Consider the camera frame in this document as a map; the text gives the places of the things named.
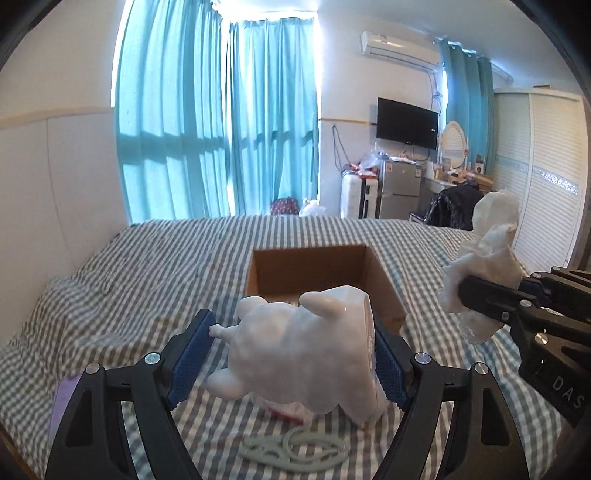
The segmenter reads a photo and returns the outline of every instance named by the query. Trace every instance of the bed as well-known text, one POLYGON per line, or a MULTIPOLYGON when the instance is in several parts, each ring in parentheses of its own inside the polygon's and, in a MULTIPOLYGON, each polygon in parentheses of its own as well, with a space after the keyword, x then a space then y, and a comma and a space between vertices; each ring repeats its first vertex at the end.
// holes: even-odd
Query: bed
MULTIPOLYGON (((126 228, 71 277, 52 280, 23 331, 0 351, 0 421, 26 463, 43 478, 50 453, 48 426, 60 379, 89 363, 105 367, 135 363, 181 332, 200 308, 219 323, 235 323, 253 249, 337 244, 372 246, 407 311, 401 334, 415 351, 439 363, 468 368, 487 363, 515 418, 532 479, 553 457, 560 416, 518 374, 519 353, 507 329, 482 345, 469 345, 457 318, 442 312, 437 291, 441 268, 454 260, 470 233, 400 220, 330 217, 238 217, 153 221, 126 228)), ((193 460, 206 479, 299 478, 236 456, 242 438, 279 434, 289 424, 246 399, 225 402, 203 388, 221 368, 227 350, 213 344, 190 398, 173 416, 193 460)), ((140 478, 151 478, 130 405, 124 404, 129 444, 140 478)), ((435 477, 452 405, 443 404, 424 477, 435 477)), ((313 429, 338 433, 352 445, 348 461, 311 474, 321 479, 370 479, 378 468, 401 412, 391 405, 376 427, 359 430, 339 411, 313 429)))

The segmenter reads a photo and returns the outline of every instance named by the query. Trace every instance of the white stuffed animal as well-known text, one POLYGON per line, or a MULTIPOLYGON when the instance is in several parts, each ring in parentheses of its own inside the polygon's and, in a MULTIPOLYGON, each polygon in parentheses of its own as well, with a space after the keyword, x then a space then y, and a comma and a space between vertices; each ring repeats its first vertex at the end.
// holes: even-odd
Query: white stuffed animal
POLYGON ((316 414, 340 405, 357 425, 375 421, 388 400, 375 376, 375 332, 368 295, 341 286, 308 292, 300 306, 247 297, 240 324, 213 325, 229 343, 228 367, 207 379, 225 400, 254 393, 278 404, 302 403, 316 414))

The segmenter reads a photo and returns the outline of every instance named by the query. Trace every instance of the white tissue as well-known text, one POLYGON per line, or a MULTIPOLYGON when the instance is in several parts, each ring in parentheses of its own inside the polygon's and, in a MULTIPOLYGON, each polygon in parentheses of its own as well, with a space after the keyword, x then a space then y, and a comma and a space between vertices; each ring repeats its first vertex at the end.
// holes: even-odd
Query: white tissue
POLYGON ((511 245, 519 223, 519 200, 506 192, 490 192, 474 207, 474 237, 462 242, 458 259, 443 268, 443 289, 439 302, 444 311, 460 313, 460 328, 470 343, 486 342, 503 323, 468 310, 457 289, 468 275, 505 287, 517 288, 522 271, 511 245))

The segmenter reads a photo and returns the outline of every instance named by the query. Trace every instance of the black jacket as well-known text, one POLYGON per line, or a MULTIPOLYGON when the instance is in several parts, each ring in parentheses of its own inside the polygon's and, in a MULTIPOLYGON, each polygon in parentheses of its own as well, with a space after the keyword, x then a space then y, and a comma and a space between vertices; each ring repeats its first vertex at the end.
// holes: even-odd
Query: black jacket
POLYGON ((442 190, 431 203, 425 224, 471 231, 474 205, 482 197, 484 194, 475 181, 442 190))

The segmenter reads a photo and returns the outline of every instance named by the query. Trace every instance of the television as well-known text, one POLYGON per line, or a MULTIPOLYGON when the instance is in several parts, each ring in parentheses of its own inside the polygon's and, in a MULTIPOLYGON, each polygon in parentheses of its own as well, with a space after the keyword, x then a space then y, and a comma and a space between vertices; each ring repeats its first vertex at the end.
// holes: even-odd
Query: television
POLYGON ((435 149, 438 127, 437 112, 378 98, 378 138, 435 149))

